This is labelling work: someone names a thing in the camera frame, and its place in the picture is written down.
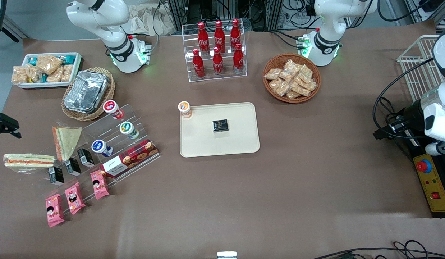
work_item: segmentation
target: red cookie box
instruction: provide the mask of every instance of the red cookie box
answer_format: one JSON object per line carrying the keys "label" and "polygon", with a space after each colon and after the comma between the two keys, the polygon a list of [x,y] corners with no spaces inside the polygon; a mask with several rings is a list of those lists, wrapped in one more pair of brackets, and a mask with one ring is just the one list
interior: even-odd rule
{"label": "red cookie box", "polygon": [[152,157],[159,151],[149,139],[141,141],[141,143],[128,149],[122,154],[105,162],[101,166],[101,170],[112,178],[118,177],[129,169],[135,167],[140,162]]}

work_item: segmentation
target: coca-cola bottle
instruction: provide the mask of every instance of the coca-cola bottle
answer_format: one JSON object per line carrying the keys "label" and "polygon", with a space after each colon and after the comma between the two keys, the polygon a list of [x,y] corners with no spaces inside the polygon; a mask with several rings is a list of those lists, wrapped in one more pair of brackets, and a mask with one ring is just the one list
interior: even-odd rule
{"label": "coca-cola bottle", "polygon": [[208,42],[208,33],[205,31],[205,24],[203,22],[198,23],[198,45],[200,46],[200,51],[202,56],[210,55],[210,44]]}
{"label": "coca-cola bottle", "polygon": [[230,49],[232,53],[235,51],[235,46],[240,43],[240,28],[239,19],[232,20],[232,31],[230,31]]}
{"label": "coca-cola bottle", "polygon": [[223,57],[219,53],[219,48],[216,46],[213,49],[215,54],[213,56],[213,70],[216,77],[220,77],[224,74]]}
{"label": "coca-cola bottle", "polygon": [[194,56],[192,58],[192,63],[194,65],[195,74],[198,79],[202,79],[205,77],[205,68],[203,67],[203,59],[198,55],[198,49],[192,50]]}
{"label": "coca-cola bottle", "polygon": [[226,52],[226,46],[225,46],[225,36],[223,31],[223,22],[220,20],[216,21],[216,31],[215,31],[215,45],[219,48],[219,51],[221,53]]}
{"label": "coca-cola bottle", "polygon": [[235,52],[234,52],[234,73],[241,74],[242,72],[243,72],[242,44],[238,43],[235,45]]}

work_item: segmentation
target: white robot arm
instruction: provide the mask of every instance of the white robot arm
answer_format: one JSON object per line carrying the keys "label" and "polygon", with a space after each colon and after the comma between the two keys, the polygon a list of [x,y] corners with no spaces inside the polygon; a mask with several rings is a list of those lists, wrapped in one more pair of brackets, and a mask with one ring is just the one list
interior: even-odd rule
{"label": "white robot arm", "polygon": [[316,0],[314,10],[322,25],[308,35],[308,58],[317,66],[330,64],[346,29],[344,17],[361,17],[376,9],[377,0]]}
{"label": "white robot arm", "polygon": [[66,8],[69,20],[97,35],[111,52],[114,64],[125,73],[149,61],[144,41],[127,37],[120,25],[127,23],[129,10],[122,0],[77,0]]}

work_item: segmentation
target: pink candy bag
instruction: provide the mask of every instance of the pink candy bag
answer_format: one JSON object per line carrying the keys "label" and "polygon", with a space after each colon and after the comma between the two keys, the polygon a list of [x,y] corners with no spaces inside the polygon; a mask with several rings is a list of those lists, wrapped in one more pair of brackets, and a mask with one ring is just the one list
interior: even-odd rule
{"label": "pink candy bag", "polygon": [[65,193],[68,200],[69,211],[73,215],[81,208],[85,207],[85,204],[83,203],[82,197],[80,195],[78,183],[72,185],[72,187],[70,188],[67,188]]}
{"label": "pink candy bag", "polygon": [[60,195],[53,195],[46,199],[45,206],[47,207],[47,222],[50,228],[64,222]]}
{"label": "pink candy bag", "polygon": [[102,197],[109,195],[107,192],[107,184],[104,180],[104,175],[101,173],[101,170],[93,172],[90,174],[91,182],[93,183],[93,191],[95,192],[95,197],[97,200]]}

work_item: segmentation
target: woven bowl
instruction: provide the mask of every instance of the woven bowl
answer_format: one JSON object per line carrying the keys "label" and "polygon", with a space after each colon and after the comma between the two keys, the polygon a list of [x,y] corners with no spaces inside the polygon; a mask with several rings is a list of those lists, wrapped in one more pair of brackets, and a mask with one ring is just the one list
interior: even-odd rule
{"label": "woven bowl", "polygon": [[104,111],[103,103],[106,102],[107,100],[112,100],[112,98],[114,97],[114,90],[115,90],[115,82],[114,82],[111,72],[107,71],[104,68],[100,68],[100,67],[93,67],[93,68],[89,68],[86,70],[105,74],[107,77],[109,77],[109,84],[107,85],[107,89],[106,89],[106,92],[104,93],[103,100],[100,102],[101,103],[100,107],[94,113],[86,114],[86,113],[75,112],[74,110],[68,110],[66,108],[66,106],[64,105],[64,98],[66,97],[66,95],[68,95],[69,91],[71,91],[75,80],[73,80],[71,82],[68,89],[66,90],[66,92],[63,95],[63,100],[61,101],[61,108],[63,108],[64,114],[68,115],[68,117],[79,120],[79,121],[91,121],[91,120],[94,120],[94,119],[98,118],[99,116],[101,116],[101,114]]}
{"label": "woven bowl", "polygon": [[[294,98],[294,99],[288,99],[282,96],[277,95],[269,86],[269,82],[270,80],[267,80],[264,75],[267,74],[267,72],[269,72],[270,69],[273,68],[280,68],[283,69],[283,66],[285,65],[286,61],[288,59],[293,60],[295,63],[297,64],[306,64],[307,67],[309,67],[310,70],[312,70],[313,75],[312,75],[312,79],[317,83],[317,87],[310,93],[309,96],[300,96],[298,98]],[[314,97],[318,90],[320,90],[320,85],[321,85],[321,76],[320,76],[320,71],[318,70],[318,67],[310,60],[306,59],[305,57],[299,55],[299,54],[294,54],[294,53],[283,53],[280,55],[277,55],[273,58],[271,58],[266,66],[264,67],[264,72],[262,73],[262,81],[264,82],[264,86],[266,87],[267,91],[275,98],[277,98],[278,100],[287,102],[287,103],[300,103],[300,102],[305,102],[307,100],[310,100],[312,97]]]}

